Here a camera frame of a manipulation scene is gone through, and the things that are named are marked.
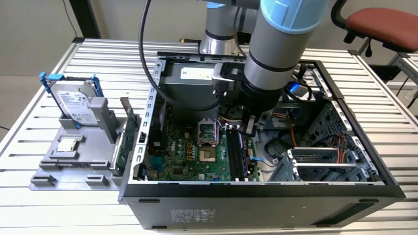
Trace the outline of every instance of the case label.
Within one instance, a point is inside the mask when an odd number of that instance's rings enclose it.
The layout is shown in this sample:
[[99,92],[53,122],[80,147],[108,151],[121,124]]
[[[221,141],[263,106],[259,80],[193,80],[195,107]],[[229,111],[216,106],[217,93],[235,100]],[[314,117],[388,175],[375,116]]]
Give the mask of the case label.
[[215,211],[215,209],[171,209],[171,220],[175,223],[211,223]]
[[211,68],[181,68],[180,79],[211,80],[213,69]]
[[97,120],[89,109],[89,101],[85,94],[81,92],[59,91],[59,96],[71,118],[81,125],[96,125]]

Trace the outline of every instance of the wall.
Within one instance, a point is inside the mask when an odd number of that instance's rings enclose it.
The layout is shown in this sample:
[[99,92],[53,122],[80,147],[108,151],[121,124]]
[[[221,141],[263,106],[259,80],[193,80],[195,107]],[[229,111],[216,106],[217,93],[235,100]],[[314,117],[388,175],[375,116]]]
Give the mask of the wall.
[[[372,7],[391,7],[418,14],[415,0],[348,0],[343,16]],[[144,0],[91,0],[103,38],[137,40]],[[73,17],[69,3],[68,13]],[[205,3],[195,0],[152,0],[147,19],[145,40],[177,42],[200,39],[205,25]],[[49,71],[73,38],[63,3],[59,0],[0,0],[0,75],[36,75]],[[330,17],[316,29],[308,47],[358,49],[362,40],[342,42],[344,31]],[[371,63],[386,63],[392,52],[372,43]]]
[[73,37],[60,0],[0,0],[0,75],[51,71]]

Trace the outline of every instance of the open computer tower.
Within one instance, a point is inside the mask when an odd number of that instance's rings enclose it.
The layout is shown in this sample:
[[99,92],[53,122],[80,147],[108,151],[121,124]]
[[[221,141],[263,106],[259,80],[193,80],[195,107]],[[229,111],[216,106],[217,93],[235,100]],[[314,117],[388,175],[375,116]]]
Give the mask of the open computer tower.
[[[283,95],[255,137],[238,131],[239,81],[204,112],[176,109],[149,89],[119,194],[145,229],[343,227],[404,198],[326,68],[300,62],[310,102]],[[159,53],[152,76],[199,106],[215,101],[220,63],[244,59]]]

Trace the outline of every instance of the red chair seat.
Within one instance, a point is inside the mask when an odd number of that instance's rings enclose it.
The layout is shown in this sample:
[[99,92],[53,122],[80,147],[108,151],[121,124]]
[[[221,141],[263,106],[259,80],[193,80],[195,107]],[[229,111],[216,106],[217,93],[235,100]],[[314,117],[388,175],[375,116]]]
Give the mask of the red chair seat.
[[366,37],[418,50],[418,16],[388,8],[366,8],[346,20],[348,29]]

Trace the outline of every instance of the metal grid table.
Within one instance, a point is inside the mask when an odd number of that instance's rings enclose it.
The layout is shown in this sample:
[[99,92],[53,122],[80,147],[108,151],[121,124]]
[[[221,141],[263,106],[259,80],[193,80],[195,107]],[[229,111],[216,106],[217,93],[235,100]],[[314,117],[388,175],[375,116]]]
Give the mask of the metal grid table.
[[[145,43],[153,67],[157,51],[197,52],[193,43]],[[418,121],[359,56],[344,50],[307,49],[302,59],[320,60],[344,95],[358,121],[406,193],[406,199],[342,229],[215,230],[173,233],[330,233],[340,235],[418,234]],[[85,39],[72,44],[52,73],[100,78],[109,108],[124,115],[117,102],[128,96],[143,114],[149,84],[139,61],[137,43]],[[43,88],[0,143],[0,231],[26,233],[137,233],[141,227],[116,191],[31,191],[35,174],[60,123],[60,111]]]
[[418,54],[396,54],[391,63],[404,72],[407,77],[418,85]]

